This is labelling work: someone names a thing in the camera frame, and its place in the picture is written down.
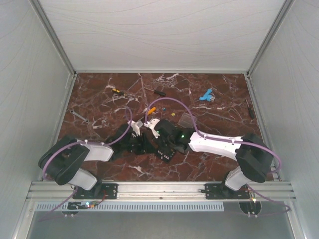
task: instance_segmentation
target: small blue object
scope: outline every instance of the small blue object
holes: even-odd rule
[[[204,96],[199,97],[199,100],[200,101],[211,101],[213,98],[213,96],[211,95],[212,92],[213,92],[213,90],[211,88],[208,89]]]

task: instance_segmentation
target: metal wrench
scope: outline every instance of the metal wrench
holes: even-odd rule
[[[86,123],[89,122],[88,119],[86,119],[86,118],[80,116],[78,113],[74,112],[74,110],[71,110],[71,114],[74,114],[75,116],[79,117],[80,119],[82,119],[82,120],[85,121]]]

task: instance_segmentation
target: marble surface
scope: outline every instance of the marble surface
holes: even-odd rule
[[[113,88],[127,95],[114,95]],[[72,134],[80,139],[104,141],[126,122],[126,106],[132,109],[133,119],[138,120],[149,103],[159,98],[145,88],[164,91],[167,97],[183,101],[197,117],[201,131],[226,136],[248,132],[260,135],[257,120],[251,119],[247,110],[245,99],[250,104],[251,100],[242,74],[80,73],[59,137]],[[215,101],[200,101],[208,88],[213,89]],[[157,110],[151,118],[165,118],[175,124],[185,112],[173,101],[160,101],[155,106]],[[168,164],[154,155],[128,154],[114,162],[85,162],[82,166],[104,180],[125,181],[221,181],[235,167],[237,162],[232,159],[196,152],[177,153]]]

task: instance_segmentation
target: purple cable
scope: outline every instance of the purple cable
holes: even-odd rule
[[[275,203],[275,204],[278,204],[278,205],[281,205],[281,206],[284,206],[284,207],[287,208],[285,211],[282,211],[282,212],[262,214],[262,215],[260,215],[259,217],[274,216],[274,215],[278,215],[278,214],[281,214],[281,213],[287,213],[287,212],[290,212],[290,211],[291,211],[291,207],[288,206],[287,204],[280,203],[280,202],[277,202],[277,201],[275,201],[275,200],[272,200],[271,198],[265,197],[264,195],[260,194],[259,192],[257,192],[255,189],[253,189],[253,188],[250,187],[249,185],[247,185],[247,187],[248,187],[248,189],[249,189],[250,191],[254,192],[254,193],[257,194],[259,197],[261,197],[261,198],[263,198],[263,199],[266,199],[266,200],[269,201],[269,202],[272,202],[272,203]]]
[[[177,100],[177,99],[174,99],[174,98],[171,98],[171,97],[162,97],[162,98],[158,98],[156,100],[154,100],[152,103],[150,103],[150,105],[148,106],[147,110],[146,110],[146,113],[145,113],[145,123],[147,123],[147,120],[148,120],[148,112],[151,108],[151,106],[157,102],[157,101],[161,101],[161,100],[171,100],[171,101],[175,101],[177,103],[180,103],[182,106],[184,106],[184,108],[188,111],[188,113],[190,114],[191,116],[191,119],[193,121],[193,125],[194,125],[194,128],[196,130],[196,132],[198,133],[199,136],[203,137],[203,138],[207,138],[207,139],[211,139],[211,140],[215,140],[215,141],[221,141],[221,142],[227,142],[227,143],[239,143],[239,144],[244,144],[244,145],[249,145],[249,146],[253,146],[253,147],[257,147],[257,148],[260,148],[268,153],[270,153],[271,155],[273,155],[277,161],[278,161],[278,168],[275,169],[274,171],[270,171],[269,173],[277,173],[278,171],[281,170],[282,168],[282,161],[280,159],[280,157],[273,151],[271,151],[270,149],[264,147],[264,146],[261,146],[259,144],[255,144],[255,143],[249,143],[249,142],[243,142],[243,141],[232,141],[230,139],[224,139],[224,138],[215,138],[215,137],[209,137],[209,136],[204,136],[197,128],[197,125],[196,125],[196,121],[194,119],[194,116],[193,114],[191,113],[190,109],[181,101]]]
[[[129,125],[128,127],[126,128],[126,130],[124,131],[124,133],[118,137],[117,139],[115,139],[113,142],[110,142],[110,143],[96,143],[96,142],[85,142],[85,141],[78,141],[78,142],[74,142],[74,143],[70,143],[62,148],[60,148],[58,151],[56,151],[49,159],[48,161],[46,162],[46,164],[44,165],[43,167],[43,170],[42,170],[42,177],[44,180],[47,180],[47,181],[50,181],[50,179],[48,179],[45,175],[45,172],[49,166],[49,164],[51,163],[51,161],[58,155],[60,154],[62,151],[66,150],[67,148],[70,148],[72,146],[75,146],[77,144],[90,144],[90,145],[105,145],[105,146],[110,146],[116,142],[118,142],[119,140],[121,140],[124,135],[129,131],[130,127],[131,127],[131,124],[132,124],[132,120],[133,120],[133,114],[132,114],[132,111],[130,108],[127,108],[130,112],[130,116],[131,116],[131,119],[130,119],[130,122],[129,122]],[[55,208],[51,209],[47,214],[45,214],[40,220],[39,222],[42,222],[42,221],[45,221],[46,219],[43,219],[45,218],[48,214],[51,214],[52,212],[54,212],[56,209],[58,209],[59,207],[61,207],[61,205],[63,205],[64,203],[66,203],[70,198],[73,197],[73,195],[77,192],[77,187],[75,188],[75,190],[73,191],[73,193],[68,197],[66,198],[62,203],[60,203],[58,206],[56,206]]]

